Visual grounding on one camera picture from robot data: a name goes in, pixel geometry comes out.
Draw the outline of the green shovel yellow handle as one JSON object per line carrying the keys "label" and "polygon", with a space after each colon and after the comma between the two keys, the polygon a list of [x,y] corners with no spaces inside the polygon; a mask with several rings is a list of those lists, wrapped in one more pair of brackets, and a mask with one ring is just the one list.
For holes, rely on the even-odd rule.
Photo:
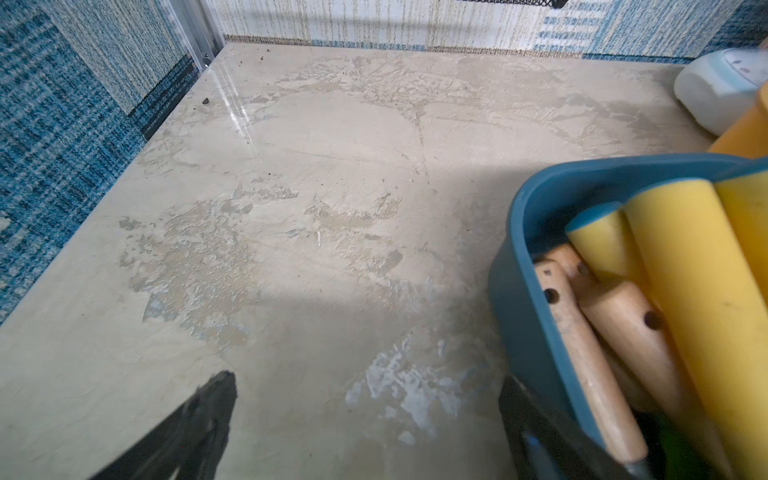
{"label": "green shovel yellow handle", "polygon": [[767,301],[767,171],[719,181],[715,189]]}
{"label": "green shovel yellow handle", "polygon": [[628,280],[644,292],[650,290],[622,203],[608,202],[581,211],[566,225],[565,234],[600,281]]}
{"label": "green shovel yellow handle", "polygon": [[704,179],[649,186],[624,211],[668,328],[740,479],[767,476],[767,307]]}

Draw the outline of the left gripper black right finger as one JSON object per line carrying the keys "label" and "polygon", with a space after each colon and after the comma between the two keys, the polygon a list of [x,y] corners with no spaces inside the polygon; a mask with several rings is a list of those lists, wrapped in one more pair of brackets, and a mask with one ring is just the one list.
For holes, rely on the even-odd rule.
{"label": "left gripper black right finger", "polygon": [[519,479],[539,477],[527,440],[537,441],[566,479],[631,479],[577,425],[560,412],[540,404],[515,376],[507,375],[498,398],[509,450]]}

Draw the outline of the green shovel wooden handle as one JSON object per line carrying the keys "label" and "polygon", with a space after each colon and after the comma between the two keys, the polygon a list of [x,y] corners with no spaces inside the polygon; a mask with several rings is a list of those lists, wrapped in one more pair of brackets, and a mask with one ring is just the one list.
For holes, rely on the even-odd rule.
{"label": "green shovel wooden handle", "polygon": [[543,255],[543,258],[555,261],[560,265],[576,299],[583,298],[599,284],[597,276],[571,243],[564,243],[551,249]]}
{"label": "green shovel wooden handle", "polygon": [[553,260],[534,270],[607,452],[623,465],[645,460],[647,444],[564,270]]}
{"label": "green shovel wooden handle", "polygon": [[706,413],[664,318],[628,280],[594,285],[578,304],[661,411],[716,471],[734,477],[717,428]]}

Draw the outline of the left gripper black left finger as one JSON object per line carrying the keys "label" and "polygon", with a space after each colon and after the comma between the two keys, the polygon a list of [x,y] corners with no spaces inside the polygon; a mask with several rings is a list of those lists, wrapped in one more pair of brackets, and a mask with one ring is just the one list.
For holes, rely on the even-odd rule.
{"label": "left gripper black left finger", "polygon": [[213,479],[226,449],[236,376],[221,371],[95,479]]}

